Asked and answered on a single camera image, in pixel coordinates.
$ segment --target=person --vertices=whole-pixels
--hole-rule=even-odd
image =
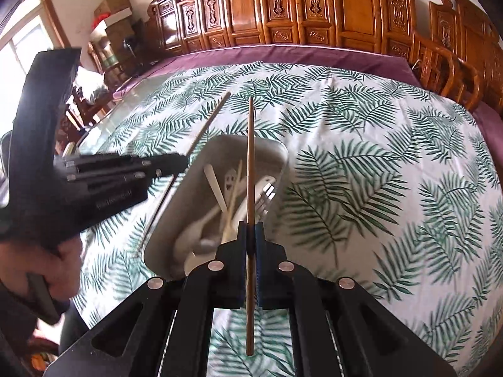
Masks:
[[[79,292],[82,242],[77,235],[58,246],[58,255],[36,244],[14,240],[0,242],[0,375],[25,375],[18,358],[27,350],[37,324],[27,273],[44,276],[60,313],[68,308],[61,345],[69,347],[85,324],[69,299]]]

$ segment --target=table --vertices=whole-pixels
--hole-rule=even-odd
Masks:
[[[491,156],[460,105],[356,71],[255,62],[170,75],[88,150],[187,151],[218,99],[232,97],[198,145],[256,134],[290,154],[270,240],[318,277],[350,276],[466,375],[500,328],[503,200]],[[137,246],[168,179],[149,199],[89,229],[81,292],[96,324],[153,273]],[[287,313],[256,312],[257,355],[243,355],[244,314],[216,311],[209,375],[290,375]]]

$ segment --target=metal screw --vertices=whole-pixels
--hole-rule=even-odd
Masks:
[[[218,272],[223,269],[223,262],[222,261],[211,261],[208,264],[208,269],[210,271]]]
[[[353,289],[355,287],[355,281],[351,278],[341,278],[339,279],[339,286],[342,289]]]
[[[164,285],[164,281],[161,278],[152,278],[147,282],[147,286],[150,289],[159,289]]]
[[[283,272],[291,272],[295,269],[295,265],[289,261],[283,261],[283,262],[280,262],[280,264],[278,265],[278,268],[280,271],[283,271]]]

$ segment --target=chopstick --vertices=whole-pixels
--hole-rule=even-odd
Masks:
[[[225,103],[227,102],[227,99],[229,97],[230,97],[230,92],[227,92],[225,95],[223,95],[222,99],[220,99],[220,102],[218,103],[217,107],[213,110],[213,112],[211,113],[211,115],[208,118],[208,120],[206,120],[206,122],[204,123],[204,126],[201,128],[201,130],[199,131],[198,135],[196,136],[196,138],[192,142],[191,146],[189,147],[189,150],[185,154],[187,157],[190,157],[190,155],[192,154],[192,152],[195,150],[197,144],[199,143],[199,141],[203,137],[203,134],[205,134],[205,132],[208,130],[208,128],[210,127],[211,123],[213,122],[213,119],[216,118],[216,116],[218,115],[218,112],[220,112],[220,110],[222,109],[223,105],[225,105]],[[152,228],[152,224],[154,222],[154,218],[157,215],[157,213],[159,212],[159,209],[161,208],[162,204],[164,203],[164,200],[166,200],[166,197],[168,196],[169,192],[173,188],[174,182],[177,181],[177,178],[178,178],[178,174],[174,174],[173,177],[172,177],[172,179],[171,179],[171,181],[169,182],[168,188],[164,192],[163,197],[162,197],[162,199],[160,200],[160,202],[159,202],[159,204],[157,206],[157,209],[155,210],[154,214],[150,217],[150,220],[148,221],[148,223],[147,223],[147,225],[145,227],[146,229],[145,229],[145,232],[143,233],[143,239],[140,242],[140,244],[138,245],[138,247],[136,248],[135,254],[138,253],[138,252],[140,252],[141,249],[143,248],[143,244],[145,243],[145,239],[147,238],[147,234],[150,232],[150,230]]]
[[[247,205],[247,235],[255,237],[255,120],[253,99],[248,104],[248,162],[246,189]],[[246,249],[246,355],[253,356],[255,331],[255,251]]]

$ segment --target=window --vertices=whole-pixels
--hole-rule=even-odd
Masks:
[[[0,137],[12,129],[19,98],[35,56],[61,47],[43,0],[24,0],[0,34]]]

